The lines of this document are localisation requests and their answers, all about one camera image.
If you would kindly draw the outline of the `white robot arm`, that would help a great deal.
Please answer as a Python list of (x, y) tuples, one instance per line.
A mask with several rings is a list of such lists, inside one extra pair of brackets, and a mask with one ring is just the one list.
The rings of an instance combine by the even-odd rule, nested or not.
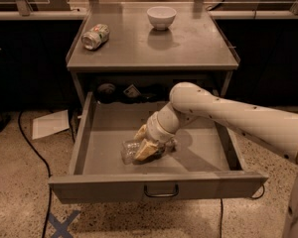
[[(169, 102), (141, 126), (135, 135), (141, 142), (135, 159), (143, 161), (154, 155), (179, 129), (199, 117), (209, 118), (298, 165), (298, 114), (220, 98), (190, 82), (173, 86)], [(298, 238), (298, 175), (283, 238)]]

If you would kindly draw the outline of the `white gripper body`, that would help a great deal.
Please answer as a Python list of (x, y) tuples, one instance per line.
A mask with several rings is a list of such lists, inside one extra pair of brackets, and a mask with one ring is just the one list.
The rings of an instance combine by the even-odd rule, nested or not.
[(158, 112), (153, 113), (146, 122), (146, 138), (152, 142), (165, 144), (174, 137), (158, 121)]

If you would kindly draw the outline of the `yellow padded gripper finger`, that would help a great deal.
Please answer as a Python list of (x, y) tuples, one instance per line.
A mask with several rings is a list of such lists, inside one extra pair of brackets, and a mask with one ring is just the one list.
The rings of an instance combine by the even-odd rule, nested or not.
[(147, 126), (143, 124), (135, 134), (134, 139), (137, 141), (142, 141), (146, 137), (146, 128)]
[(141, 142), (139, 149), (134, 156), (134, 159), (139, 162), (145, 161), (149, 157), (159, 152), (161, 149), (162, 145), (160, 143), (144, 139)]

